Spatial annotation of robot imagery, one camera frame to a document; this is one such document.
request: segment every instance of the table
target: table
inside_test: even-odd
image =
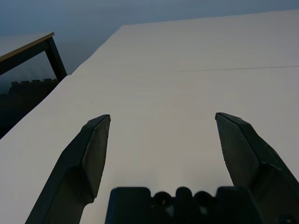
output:
[[[102,114],[112,119],[106,165],[82,224],[104,223],[114,187],[174,195],[187,186],[214,195],[219,186],[232,185],[216,112],[251,123],[299,178],[294,21],[299,10],[122,27],[0,140],[3,222],[26,221],[61,152],[88,120]],[[231,37],[247,52],[243,59],[233,42],[227,49]]]
[[[48,32],[0,36],[0,75],[45,51],[57,80],[60,82],[64,79],[67,74],[53,40],[53,35],[53,32]]]

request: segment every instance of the dark table frame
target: dark table frame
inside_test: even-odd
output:
[[[53,35],[54,33],[51,33],[41,39],[42,41],[37,40],[31,43],[28,48],[19,49],[18,53],[0,61],[0,75],[45,51],[58,82],[61,82],[67,74],[53,40]]]

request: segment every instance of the gray wall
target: gray wall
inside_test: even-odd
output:
[[[54,31],[71,74],[121,25],[298,9],[299,0],[2,0],[0,35]],[[54,77],[45,53],[0,77],[10,82]]]

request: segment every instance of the black table leg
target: black table leg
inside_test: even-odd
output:
[[[64,64],[61,61],[53,37],[47,39],[46,42],[48,47],[45,52],[47,54],[48,60],[50,61],[52,69],[54,70],[58,82],[61,82],[61,80],[63,80],[67,76]]]

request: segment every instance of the black plastic part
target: black plastic part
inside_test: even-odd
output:
[[[299,184],[278,154],[253,127],[217,113],[223,157],[235,186],[248,187],[267,224],[288,215],[299,221]]]
[[[163,206],[165,208],[169,207],[172,205],[173,201],[172,201],[172,197],[170,196],[170,194],[161,191],[155,194],[154,196],[154,201],[160,205]]]
[[[205,208],[212,207],[215,203],[214,198],[205,191],[197,192],[194,195],[194,199],[200,206]]]
[[[26,224],[79,224],[97,196],[104,170],[110,116],[84,125],[61,153]]]
[[[160,206],[147,188],[111,191],[105,224],[263,224],[250,192],[221,187],[209,210],[202,210],[188,188],[179,188],[173,204]]]

